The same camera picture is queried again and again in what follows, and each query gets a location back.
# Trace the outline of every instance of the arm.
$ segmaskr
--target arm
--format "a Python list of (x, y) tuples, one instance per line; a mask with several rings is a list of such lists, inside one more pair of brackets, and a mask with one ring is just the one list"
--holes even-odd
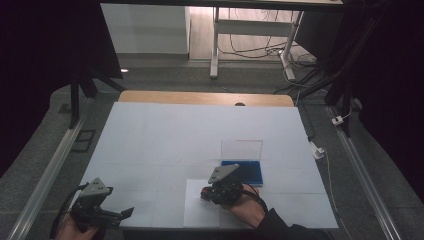
[(89, 227), (86, 232), (82, 233), (72, 217), (67, 215), (59, 228), (55, 240), (91, 240), (97, 230), (97, 228)]
[[(259, 193), (258, 189), (252, 189), (243, 185), (243, 189), (252, 193)], [(261, 205), (247, 195), (243, 195), (234, 205), (222, 206), (230, 211), (240, 221), (256, 229), (259, 233), (270, 240), (312, 240), (316, 239), (312, 230), (299, 225), (288, 227), (278, 216), (274, 209), (265, 214)]]

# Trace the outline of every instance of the gray floor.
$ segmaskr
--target gray floor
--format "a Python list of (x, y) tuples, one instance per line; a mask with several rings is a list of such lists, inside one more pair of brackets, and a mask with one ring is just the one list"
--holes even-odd
[[(264, 46), (266, 41), (265, 38), (265, 43), (264, 40), (261, 40), (255, 46)], [(224, 44), (223, 48), (229, 47), (224, 40), (220, 40), (220, 43)], [(254, 46), (237, 45), (237, 47)], [(210, 57), (210, 51), (199, 50), (196, 53), (193, 50), (192, 54), (198, 54), (191, 56), (195, 59), (193, 61), (151, 57), (147, 59), (135, 55), (120, 55), (121, 67), (130, 71), (124, 74), (124, 80), (117, 81), (128, 89), (158, 91), (272, 94), (276, 89), (288, 86), (288, 82), (282, 77), (281, 63), (275, 63), (278, 62), (278, 59), (246, 62), (240, 61), (243, 60), (242, 58), (231, 58), (232, 56), (230, 56), (226, 59), (226, 56), (220, 55), (222, 60), (237, 61), (221, 62), (218, 80), (210, 80), (209, 64), (202, 61)], [(305, 69), (295, 69), (298, 78), (304, 76), (306, 72)], [(82, 127), (84, 134), (93, 134), (93, 141), (91, 145), (84, 141), (73, 144), (73, 151), (67, 156), (27, 239), (46, 239), (48, 237), (53, 218), (66, 195), (80, 183), (113, 102), (118, 99), (119, 94), (110, 87), (98, 81), (96, 81), (96, 85), (101, 93), (95, 98), (87, 121)], [(325, 148), (328, 154), (328, 161), (325, 158), (318, 160), (317, 166), (329, 198), (331, 199), (331, 192), (327, 168), (330, 163), (332, 192), (337, 204), (338, 215), (345, 223), (351, 237), (353, 239), (386, 239), (341, 145), (336, 129), (331, 124), (323, 103), (324, 95), (325, 89), (299, 101), (297, 107), (308, 136), (313, 138), (317, 146)], [(50, 109), (43, 122), (13, 166), (0, 179), (0, 239), (7, 238), (67, 130), (69, 99), (69, 87), (60, 89), (52, 95)], [(357, 145), (377, 190), (386, 203), (403, 239), (423, 239), (423, 204), (390, 157), (362, 127), (358, 120), (358, 111), (359, 109), (354, 108), (351, 115), (352, 140)], [(335, 239), (349, 239), (339, 219), (338, 221), (340, 229), (332, 230), (331, 234)], [(120, 230), (110, 230), (106, 235), (106, 239), (122, 238)]]

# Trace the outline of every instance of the aluminum rail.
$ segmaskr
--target aluminum rail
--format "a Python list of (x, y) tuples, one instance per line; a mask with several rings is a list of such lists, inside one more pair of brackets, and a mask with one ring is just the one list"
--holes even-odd
[(73, 129), (68, 129), (63, 136), (62, 141), (50, 160), (50, 163), (47, 165), (46, 170), (44, 170), (40, 181), (38, 181), (37, 186), (19, 215), (18, 220), (16, 220), (12, 231), (9, 233), (9, 236), (7, 237), (8, 240), (23, 240), (26, 238), (38, 212), (41, 209), (41, 206), (44, 203), (44, 200), (46, 200), (47, 194), (49, 193), (69, 151), (71, 150), (72, 144), (84, 124), (87, 112), (92, 103), (93, 99), (89, 98), (86, 98), (83, 101), (79, 120), (75, 124), (75, 127)]
[[(336, 116), (333, 114), (330, 107), (327, 107), (327, 113), (331, 118)], [(355, 144), (351, 138), (348, 138), (340, 127), (336, 127), (337, 134), (339, 135), (340, 141), (352, 163), (352, 167), (356, 172), (356, 176), (364, 189), (364, 192), (368, 198), (368, 202), (374, 209), (375, 215), (381, 225), (381, 228), (386, 235), (388, 240), (401, 240), (400, 233), (390, 215), (386, 204), (378, 193), (368, 171), (356, 150)]]

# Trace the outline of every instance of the metal frame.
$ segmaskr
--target metal frame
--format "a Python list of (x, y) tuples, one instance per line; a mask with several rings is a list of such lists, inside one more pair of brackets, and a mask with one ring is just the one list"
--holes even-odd
[[(327, 113), (330, 118), (336, 117), (330, 107), (327, 107)], [(374, 209), (375, 215), (381, 225), (381, 229), (386, 235), (387, 239), (400, 240), (402, 237), (390, 215), (386, 204), (378, 193), (364, 163), (356, 150), (355, 144), (352, 142), (350, 137), (347, 137), (345, 132), (340, 128), (336, 127), (337, 134), (339, 135), (340, 141), (352, 163), (352, 167), (355, 170), (356, 176), (364, 189), (365, 195), (368, 198), (368, 202)]]
[(32, 224), (35, 221), (35, 218), (37, 217), (38, 212), (41, 209), (41, 206), (44, 203), (44, 200), (47, 197), (47, 194), (49, 193), (69, 151), (71, 150), (72, 144), (74, 143), (82, 125), (84, 124), (86, 115), (92, 102), (93, 99), (86, 98), (82, 103), (80, 118), (75, 123), (74, 128), (68, 129), (63, 136), (62, 141), (56, 149), (56, 152), (53, 154), (49, 165), (41, 176), (41, 179), (32, 192), (28, 202), (25, 204), (25, 207), (19, 215), (18, 220), (15, 222), (12, 231), (9, 233), (9, 236), (7, 237), (8, 240), (26, 238)]
[(210, 78), (218, 77), (218, 35), (251, 35), (251, 36), (276, 36), (287, 37), (284, 51), (279, 52), (279, 57), (284, 66), (288, 80), (295, 80), (295, 76), (289, 61), (290, 49), (299, 27), (303, 12), (299, 12), (295, 21), (289, 22), (260, 22), (246, 20), (219, 19), (219, 7), (214, 11), (213, 47), (211, 56)]

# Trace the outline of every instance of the black curtain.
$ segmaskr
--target black curtain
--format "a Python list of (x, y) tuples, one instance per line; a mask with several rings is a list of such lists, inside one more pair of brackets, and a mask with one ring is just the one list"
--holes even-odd
[(423, 3), (394, 0), (356, 65), (365, 128), (424, 202)]
[(40, 124), (53, 91), (76, 71), (122, 75), (96, 1), (3, 1), (0, 32), (1, 176)]

